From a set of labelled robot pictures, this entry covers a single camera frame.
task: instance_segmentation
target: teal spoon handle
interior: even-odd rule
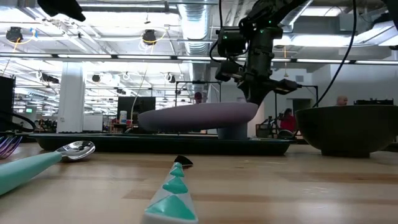
[[[0,195],[28,182],[37,174],[60,162],[59,152],[49,152],[0,165]]]

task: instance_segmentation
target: tray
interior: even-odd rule
[[[31,134],[41,148],[54,151],[74,141],[92,141],[100,152],[282,156],[294,141],[219,140],[216,136],[161,134]]]

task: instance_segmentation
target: metal spoon head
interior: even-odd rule
[[[62,159],[76,161],[82,159],[95,151],[95,145],[91,141],[77,141],[57,149],[62,154]]]

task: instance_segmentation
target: dark green bowl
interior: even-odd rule
[[[369,157],[398,135],[398,106],[331,106],[295,115],[304,139],[325,156]]]

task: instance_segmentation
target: desk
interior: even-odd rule
[[[39,153],[21,144],[10,158]],[[0,197],[0,223],[139,224],[171,155],[94,153],[57,164]],[[200,223],[398,223],[398,154],[322,157],[291,146],[285,157],[189,156],[185,171]]]

